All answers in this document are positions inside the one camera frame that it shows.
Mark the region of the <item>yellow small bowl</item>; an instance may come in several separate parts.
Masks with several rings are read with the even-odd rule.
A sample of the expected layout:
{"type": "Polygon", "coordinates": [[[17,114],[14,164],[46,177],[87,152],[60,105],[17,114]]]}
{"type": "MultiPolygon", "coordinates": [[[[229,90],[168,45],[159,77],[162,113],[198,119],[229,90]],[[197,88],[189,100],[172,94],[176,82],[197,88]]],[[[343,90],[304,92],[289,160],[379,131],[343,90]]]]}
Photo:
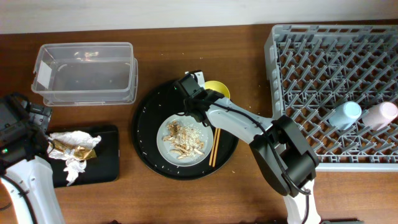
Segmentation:
{"type": "Polygon", "coordinates": [[[212,80],[205,82],[205,89],[217,91],[222,93],[225,97],[231,98],[228,87],[219,81],[212,80]]]}

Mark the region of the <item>grey plate with food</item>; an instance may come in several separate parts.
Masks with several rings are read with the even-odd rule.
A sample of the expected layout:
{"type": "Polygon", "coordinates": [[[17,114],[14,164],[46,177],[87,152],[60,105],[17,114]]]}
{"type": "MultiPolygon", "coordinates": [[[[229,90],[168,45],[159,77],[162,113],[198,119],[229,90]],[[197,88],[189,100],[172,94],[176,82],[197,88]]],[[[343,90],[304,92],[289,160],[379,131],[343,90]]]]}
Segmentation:
{"type": "Polygon", "coordinates": [[[198,123],[195,121],[194,118],[191,116],[179,116],[174,114],[169,116],[161,125],[157,132],[157,147],[160,152],[160,155],[169,163],[179,166],[179,167],[190,167],[199,164],[201,161],[206,159],[207,156],[210,155],[211,147],[213,144],[213,130],[209,126],[204,126],[202,123],[198,123]],[[203,141],[204,148],[203,156],[198,156],[196,159],[186,158],[182,160],[178,160],[175,154],[169,153],[171,149],[171,145],[169,142],[165,142],[162,138],[169,134],[166,125],[172,121],[179,121],[183,125],[189,126],[192,125],[193,127],[199,129],[201,131],[200,139],[203,141]]]}

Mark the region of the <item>gold foil wrapper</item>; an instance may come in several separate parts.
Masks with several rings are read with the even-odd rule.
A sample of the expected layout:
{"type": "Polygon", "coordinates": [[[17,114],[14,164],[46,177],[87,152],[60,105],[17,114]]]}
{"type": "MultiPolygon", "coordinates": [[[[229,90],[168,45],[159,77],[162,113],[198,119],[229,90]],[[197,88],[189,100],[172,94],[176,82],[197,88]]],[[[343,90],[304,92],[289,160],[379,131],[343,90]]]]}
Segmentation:
{"type": "Polygon", "coordinates": [[[53,143],[55,149],[53,149],[52,152],[55,151],[60,156],[65,156],[67,159],[74,158],[82,161],[97,157],[94,149],[88,149],[83,146],[73,146],[59,140],[53,140],[53,143]]]}

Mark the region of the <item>white napkin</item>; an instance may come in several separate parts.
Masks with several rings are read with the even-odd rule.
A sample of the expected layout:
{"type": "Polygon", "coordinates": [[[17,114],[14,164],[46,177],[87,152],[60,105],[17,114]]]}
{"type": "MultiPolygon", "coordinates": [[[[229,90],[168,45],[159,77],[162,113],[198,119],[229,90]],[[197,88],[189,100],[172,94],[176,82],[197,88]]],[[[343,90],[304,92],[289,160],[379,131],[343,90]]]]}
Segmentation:
{"type": "Polygon", "coordinates": [[[85,172],[87,167],[87,160],[79,161],[74,158],[66,158],[65,156],[60,156],[55,151],[53,140],[59,140],[61,142],[71,144],[73,146],[83,146],[88,149],[94,149],[101,142],[101,136],[92,137],[89,133],[83,131],[72,131],[72,132],[64,132],[64,133],[51,133],[49,136],[50,146],[47,149],[47,154],[49,158],[62,160],[65,162],[64,172],[67,173],[66,186],[69,187],[75,183],[79,174],[85,172]]]}

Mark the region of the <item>blue plastic cup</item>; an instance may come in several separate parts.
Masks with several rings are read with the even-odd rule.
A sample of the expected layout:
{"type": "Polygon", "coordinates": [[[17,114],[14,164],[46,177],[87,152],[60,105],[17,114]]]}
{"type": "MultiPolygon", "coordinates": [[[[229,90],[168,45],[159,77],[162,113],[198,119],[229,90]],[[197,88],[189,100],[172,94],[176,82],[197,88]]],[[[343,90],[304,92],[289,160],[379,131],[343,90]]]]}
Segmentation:
{"type": "Polygon", "coordinates": [[[346,130],[359,119],[361,114],[362,109],[356,102],[347,101],[335,108],[335,113],[328,122],[340,130],[346,130]]]}

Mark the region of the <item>pink plastic cup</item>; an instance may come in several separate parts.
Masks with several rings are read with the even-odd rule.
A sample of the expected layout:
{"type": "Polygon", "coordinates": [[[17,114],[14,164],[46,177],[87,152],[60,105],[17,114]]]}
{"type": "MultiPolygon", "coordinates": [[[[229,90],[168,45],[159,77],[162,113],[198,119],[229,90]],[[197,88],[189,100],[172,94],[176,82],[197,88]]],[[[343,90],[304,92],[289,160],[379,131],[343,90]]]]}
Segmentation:
{"type": "Polygon", "coordinates": [[[372,130],[379,130],[397,118],[397,106],[391,102],[383,102],[368,109],[362,118],[363,124],[372,130]]]}

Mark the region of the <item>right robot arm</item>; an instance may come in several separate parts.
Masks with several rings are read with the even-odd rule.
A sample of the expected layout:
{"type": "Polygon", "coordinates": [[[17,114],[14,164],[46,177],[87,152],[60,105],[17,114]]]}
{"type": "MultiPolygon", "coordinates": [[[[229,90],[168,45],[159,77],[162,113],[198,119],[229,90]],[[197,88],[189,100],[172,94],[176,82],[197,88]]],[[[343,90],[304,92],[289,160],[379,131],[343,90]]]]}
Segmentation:
{"type": "Polygon", "coordinates": [[[318,156],[294,120],[265,118],[235,105],[222,93],[205,89],[199,71],[187,72],[174,85],[186,116],[249,145],[262,176],[283,197],[288,223],[321,223],[313,195],[318,156]]]}

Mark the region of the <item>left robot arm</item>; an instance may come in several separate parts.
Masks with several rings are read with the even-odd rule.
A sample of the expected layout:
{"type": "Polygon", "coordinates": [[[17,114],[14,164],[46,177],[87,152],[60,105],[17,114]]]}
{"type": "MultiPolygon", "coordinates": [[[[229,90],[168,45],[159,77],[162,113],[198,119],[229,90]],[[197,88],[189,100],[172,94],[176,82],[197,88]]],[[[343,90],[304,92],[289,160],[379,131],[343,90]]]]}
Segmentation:
{"type": "Polygon", "coordinates": [[[64,223],[55,189],[46,134],[52,110],[20,93],[1,98],[1,183],[19,223],[64,223]]]}

